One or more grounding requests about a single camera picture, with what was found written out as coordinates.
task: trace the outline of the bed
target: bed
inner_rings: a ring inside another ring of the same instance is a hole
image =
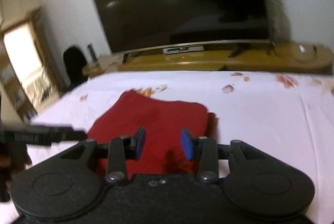
[[[33,120],[88,131],[94,121],[130,89],[149,89],[152,98],[205,105],[218,118],[218,143],[246,143],[305,172],[316,195],[307,216],[334,221],[334,78],[258,72],[110,73],[89,80]],[[29,146],[33,164],[72,146]],[[227,161],[220,176],[229,173]],[[0,223],[17,217],[11,203],[0,205]]]

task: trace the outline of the door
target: door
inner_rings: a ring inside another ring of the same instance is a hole
[[[24,92],[40,113],[59,98],[55,84],[37,51],[29,22],[4,33],[4,45]]]
[[[54,88],[61,92],[65,91],[67,86],[61,76],[59,69],[56,65],[55,59],[52,55],[49,43],[46,39],[46,34],[43,26],[42,10],[37,9],[30,12],[30,29],[31,34],[36,46],[39,57],[41,58],[42,64],[54,85]]]

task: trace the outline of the screw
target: screw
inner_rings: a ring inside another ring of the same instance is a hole
[[[209,181],[217,178],[217,174],[213,171],[203,171],[200,176],[201,179],[203,179],[204,181]]]
[[[119,181],[119,180],[125,178],[125,174],[123,172],[120,172],[120,171],[114,171],[114,172],[110,172],[108,174],[108,178],[110,180],[113,180],[113,181]]]
[[[157,186],[158,182],[157,181],[150,181],[150,182],[148,182],[148,185],[149,186]]]

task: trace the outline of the television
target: television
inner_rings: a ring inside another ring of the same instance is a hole
[[[268,42],[264,0],[95,0],[113,53]]]

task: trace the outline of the tv stand leg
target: tv stand leg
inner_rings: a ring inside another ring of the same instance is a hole
[[[129,53],[125,53],[124,55],[123,55],[123,60],[122,60],[122,64],[125,64],[127,61],[128,61],[128,59],[129,59]]]
[[[250,44],[249,43],[238,43],[234,50],[231,51],[231,53],[228,55],[228,57],[236,57],[239,54],[243,53],[245,50],[249,49]]]
[[[276,44],[275,44],[275,42],[272,42],[272,44],[273,44],[273,52],[274,52],[275,55],[277,56],[277,53],[276,53]]]

